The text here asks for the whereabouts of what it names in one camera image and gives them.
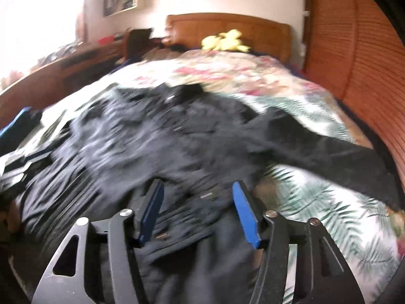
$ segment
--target wooden headboard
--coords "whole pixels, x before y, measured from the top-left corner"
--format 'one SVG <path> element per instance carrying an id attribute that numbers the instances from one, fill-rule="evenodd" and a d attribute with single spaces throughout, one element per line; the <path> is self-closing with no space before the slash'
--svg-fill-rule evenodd
<path id="1" fill-rule="evenodd" d="M 288 62 L 291 54 L 291 29 L 263 18 L 221 13 L 169 15 L 166 19 L 166 44 L 184 44 L 186 48 L 201 47 L 209 35 L 237 29 L 243 44 L 256 52 L 270 54 Z"/>

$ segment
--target leaf print bed sheet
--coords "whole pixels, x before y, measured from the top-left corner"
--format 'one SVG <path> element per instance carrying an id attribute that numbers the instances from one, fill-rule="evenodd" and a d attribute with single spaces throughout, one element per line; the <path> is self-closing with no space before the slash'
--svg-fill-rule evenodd
<path id="1" fill-rule="evenodd" d="M 112 86 L 153 87 L 163 82 L 172 86 L 201 83 L 205 91 L 238 99 L 258 113 L 275 106 L 313 132 L 370 147 L 329 92 L 293 76 L 270 56 L 235 52 L 191 50 L 171 60 L 149 59 L 126 66 L 48 108 L 43 120 L 48 118 L 49 124 L 58 129 L 54 119 L 62 111 L 65 122 Z M 37 136 L 42 141 L 43 133 Z M 268 196 L 267 182 L 276 189 L 275 197 Z M 301 222 L 310 217 L 320 219 L 352 269 L 365 302 L 372 303 L 378 297 L 405 253 L 402 212 L 394 213 L 382 202 L 308 171 L 270 161 L 259 187 L 268 209 Z M 295 260 L 296 248 L 292 245 L 284 303 L 292 302 Z"/>

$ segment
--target bright window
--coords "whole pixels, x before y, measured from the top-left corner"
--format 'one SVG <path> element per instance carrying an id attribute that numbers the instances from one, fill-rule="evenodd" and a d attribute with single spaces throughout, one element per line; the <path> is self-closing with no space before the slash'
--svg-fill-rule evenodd
<path id="1" fill-rule="evenodd" d="M 0 78 L 76 40 L 84 0 L 0 0 Z"/>

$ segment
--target yellow plush toy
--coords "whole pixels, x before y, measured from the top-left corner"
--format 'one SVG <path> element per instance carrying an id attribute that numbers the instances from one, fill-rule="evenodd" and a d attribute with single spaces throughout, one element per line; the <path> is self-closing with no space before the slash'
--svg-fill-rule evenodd
<path id="1" fill-rule="evenodd" d="M 250 48 L 242 45 L 242 41 L 239 39 L 241 36 L 241 32 L 237 29 L 232 29 L 228 33 L 207 36 L 201 41 L 201 46 L 203 50 L 239 50 L 242 52 L 248 52 Z"/>

